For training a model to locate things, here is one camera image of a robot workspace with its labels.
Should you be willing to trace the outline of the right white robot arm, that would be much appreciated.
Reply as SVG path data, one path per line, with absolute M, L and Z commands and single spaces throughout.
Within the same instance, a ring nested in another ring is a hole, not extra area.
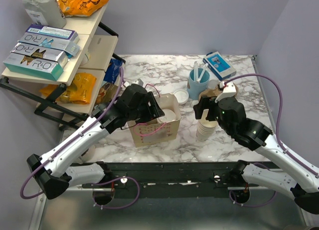
M 272 130 L 257 120 L 247 118 L 244 105 L 235 97 L 218 102 L 214 97 L 201 97 L 193 107 L 195 118 L 217 121 L 218 125 L 239 145 L 266 157 L 282 173 L 259 168 L 246 161 L 237 161 L 227 174 L 226 182 L 233 186 L 255 184 L 282 193 L 303 210 L 319 213 L 319 170 L 294 151 L 287 151 L 277 142 Z

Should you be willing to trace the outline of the silver r&o box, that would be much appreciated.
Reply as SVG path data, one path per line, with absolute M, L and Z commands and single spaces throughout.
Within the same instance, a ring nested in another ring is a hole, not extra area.
M 11 53 L 17 53 L 32 58 L 54 61 L 59 63 L 61 67 L 64 67 L 69 61 L 68 56 L 62 50 L 56 50 L 22 42 L 18 42 L 11 50 Z
M 32 44 L 45 48 L 52 48 L 64 51 L 69 58 L 75 57 L 81 50 L 81 47 L 76 43 L 56 37 L 50 37 L 42 34 L 26 32 L 19 40 L 19 42 Z

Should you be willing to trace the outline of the purple white box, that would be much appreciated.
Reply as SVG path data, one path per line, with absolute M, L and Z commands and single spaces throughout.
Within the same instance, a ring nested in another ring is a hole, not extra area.
M 66 40 L 73 41 L 74 43 L 77 43 L 79 41 L 78 33 L 74 30 L 69 30 L 69 29 L 31 24 L 26 30 L 26 32 L 66 39 Z

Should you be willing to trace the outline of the orange snack bag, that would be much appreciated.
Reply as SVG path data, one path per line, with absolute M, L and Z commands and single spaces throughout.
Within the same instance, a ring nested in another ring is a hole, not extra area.
M 63 14 L 69 16 L 91 16 L 105 6 L 109 0 L 57 0 Z
M 91 102 L 91 95 L 97 78 L 90 73 L 77 73 L 70 86 L 57 97 L 60 103 L 86 105 Z

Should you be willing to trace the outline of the blue white razor box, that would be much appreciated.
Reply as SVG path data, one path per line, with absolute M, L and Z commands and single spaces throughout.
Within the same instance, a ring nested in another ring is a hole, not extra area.
M 203 62 L 220 81 L 236 74 L 234 67 L 218 51 L 205 55 Z

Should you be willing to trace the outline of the silver R&O box middle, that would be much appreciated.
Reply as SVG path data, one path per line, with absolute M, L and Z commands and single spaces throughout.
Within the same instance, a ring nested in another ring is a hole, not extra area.
M 32 58 L 54 61 L 59 63 L 61 67 L 64 67 L 69 61 L 68 56 L 62 50 L 56 50 L 22 42 L 18 42 L 11 50 L 11 53 L 17 53 Z

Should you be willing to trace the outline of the black beige shelf rack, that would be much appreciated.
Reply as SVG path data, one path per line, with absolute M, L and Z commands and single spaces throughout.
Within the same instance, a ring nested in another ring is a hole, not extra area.
M 64 66 L 64 72 L 57 81 L 14 73 L 5 69 L 0 79 L 0 86 L 37 102 L 35 114 L 59 124 L 59 130 L 77 129 L 91 114 L 99 94 L 103 78 L 112 58 L 121 60 L 114 53 L 118 34 L 101 22 L 106 10 L 103 6 L 89 17 L 75 16 L 66 18 L 65 28 L 78 33 L 80 51 Z M 90 73 L 96 77 L 91 95 L 91 102 L 86 105 L 57 103 L 56 99 L 69 86 L 77 73 Z M 57 87 L 48 97 L 37 96 L 10 84 L 11 80 L 29 84 L 54 84 Z

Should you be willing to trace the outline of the orange snack bag lower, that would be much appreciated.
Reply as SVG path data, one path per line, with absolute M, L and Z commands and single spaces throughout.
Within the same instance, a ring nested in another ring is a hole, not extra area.
M 57 97 L 60 103 L 86 105 L 91 102 L 91 95 L 97 78 L 90 73 L 77 73 L 70 86 Z

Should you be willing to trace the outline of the white sachet stick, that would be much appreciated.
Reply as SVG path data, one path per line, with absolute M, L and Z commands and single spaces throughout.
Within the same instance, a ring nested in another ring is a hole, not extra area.
M 203 78 L 203 76 L 204 76 L 204 73 L 205 73 L 205 71 L 206 71 L 206 68 L 207 68 L 206 65 L 203 66 L 202 72 L 199 74 L 199 77 L 198 77 L 198 79 L 197 79 L 197 82 L 198 82 L 198 83 L 202 80 L 202 78 Z
M 198 83 L 199 80 L 198 80 L 198 62 L 197 62 L 197 61 L 194 63 L 194 71 L 193 71 L 193 74 L 194 74 L 194 81 L 195 81 L 196 83 Z

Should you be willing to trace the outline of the light blue utensil cup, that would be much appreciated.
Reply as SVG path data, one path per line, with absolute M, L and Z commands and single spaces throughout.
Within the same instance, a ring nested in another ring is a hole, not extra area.
M 207 89 L 208 83 L 210 81 L 209 72 L 206 70 L 203 77 L 199 83 L 194 80 L 194 70 L 189 73 L 187 82 L 187 91 L 189 93 L 189 98 L 192 100 L 198 100 L 201 92 Z

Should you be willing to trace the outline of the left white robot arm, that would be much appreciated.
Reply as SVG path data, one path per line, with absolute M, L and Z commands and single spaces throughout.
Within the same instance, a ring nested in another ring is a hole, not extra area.
M 49 200 L 75 185 L 97 184 L 104 188 L 110 183 L 111 176 L 100 164 L 72 167 L 72 163 L 93 144 L 127 122 L 147 123 L 163 115 L 152 92 L 131 84 L 116 101 L 99 104 L 91 116 L 58 146 L 42 156 L 30 155 L 26 162 L 31 177 Z

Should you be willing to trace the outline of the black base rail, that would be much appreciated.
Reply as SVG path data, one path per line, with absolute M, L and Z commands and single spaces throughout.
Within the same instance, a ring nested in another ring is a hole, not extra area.
M 239 175 L 244 162 L 102 163 L 105 176 L 85 188 L 109 188 L 116 198 L 250 198 Z

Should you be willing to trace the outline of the white plastic cup lid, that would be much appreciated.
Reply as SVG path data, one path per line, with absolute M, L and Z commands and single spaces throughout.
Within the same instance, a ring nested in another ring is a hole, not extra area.
M 169 123 L 176 120 L 176 114 L 170 109 L 163 109 L 164 116 L 157 118 L 158 123 Z

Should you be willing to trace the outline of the grey coffee bag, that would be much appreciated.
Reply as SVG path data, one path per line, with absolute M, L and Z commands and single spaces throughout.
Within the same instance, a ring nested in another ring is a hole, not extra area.
M 22 0 L 23 6 L 34 24 L 63 28 L 65 16 L 57 0 Z

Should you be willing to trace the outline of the brown pink paper bag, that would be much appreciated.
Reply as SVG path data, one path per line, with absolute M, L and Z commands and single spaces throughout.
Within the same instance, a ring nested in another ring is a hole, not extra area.
M 173 94 L 162 94 L 156 97 L 156 101 L 162 110 L 172 110 L 176 114 L 176 120 L 163 124 L 158 123 L 157 119 L 143 124 L 129 121 L 128 127 L 136 147 L 170 141 L 177 137 L 181 112 L 176 97 Z

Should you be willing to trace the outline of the teal R&O box front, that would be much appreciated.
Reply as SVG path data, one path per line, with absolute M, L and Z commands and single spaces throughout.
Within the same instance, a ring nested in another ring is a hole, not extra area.
M 11 53 L 3 64 L 11 71 L 57 81 L 64 72 L 59 63 L 41 58 Z

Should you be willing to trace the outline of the silver R&O box upper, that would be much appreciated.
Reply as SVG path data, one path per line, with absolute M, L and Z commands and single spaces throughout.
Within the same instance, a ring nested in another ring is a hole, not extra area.
M 45 48 L 52 48 L 64 51 L 69 58 L 75 57 L 81 50 L 81 47 L 76 43 L 56 37 L 50 37 L 42 34 L 26 32 L 19 40 L 19 42 L 32 44 Z

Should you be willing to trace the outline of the orange snack bag top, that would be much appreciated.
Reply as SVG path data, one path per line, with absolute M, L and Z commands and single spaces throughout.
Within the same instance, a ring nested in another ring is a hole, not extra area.
M 105 6 L 109 0 L 57 0 L 63 14 L 69 16 L 91 16 Z

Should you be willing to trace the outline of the white lid stack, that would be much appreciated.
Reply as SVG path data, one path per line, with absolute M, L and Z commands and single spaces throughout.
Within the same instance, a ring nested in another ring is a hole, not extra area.
M 189 93 L 184 89 L 176 90 L 173 95 L 176 97 L 179 105 L 185 104 L 189 99 Z

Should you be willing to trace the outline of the stack of cardboard carriers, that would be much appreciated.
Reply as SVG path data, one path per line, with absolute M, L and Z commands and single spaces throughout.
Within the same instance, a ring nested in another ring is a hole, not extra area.
M 200 95 L 199 95 L 198 101 L 200 102 L 201 99 L 204 98 L 204 97 L 216 98 L 216 97 L 221 93 L 221 91 L 218 90 L 217 85 L 216 85 L 216 87 L 215 87 L 214 89 L 208 88 L 208 89 L 204 90 L 203 92 L 201 92 Z

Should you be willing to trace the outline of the stack of paper cups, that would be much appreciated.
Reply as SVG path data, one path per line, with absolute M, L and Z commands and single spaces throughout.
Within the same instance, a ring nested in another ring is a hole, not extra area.
M 208 115 L 208 109 L 203 111 L 202 117 L 197 122 L 197 130 L 196 130 L 196 137 L 200 141 L 207 140 L 211 135 L 214 134 L 218 122 L 217 121 L 208 121 L 206 117 Z

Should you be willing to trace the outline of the brown snack bag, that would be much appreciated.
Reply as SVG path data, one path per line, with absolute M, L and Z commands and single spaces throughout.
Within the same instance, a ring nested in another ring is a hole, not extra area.
M 113 83 L 106 82 L 99 89 L 93 110 L 97 108 L 97 106 L 101 103 L 110 102 L 116 94 L 118 87 Z

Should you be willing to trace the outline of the blue snack bag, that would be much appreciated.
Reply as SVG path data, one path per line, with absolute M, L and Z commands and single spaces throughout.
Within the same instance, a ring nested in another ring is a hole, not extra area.
M 120 67 L 122 65 L 123 61 L 112 58 L 106 70 L 103 81 L 114 84 L 119 75 Z

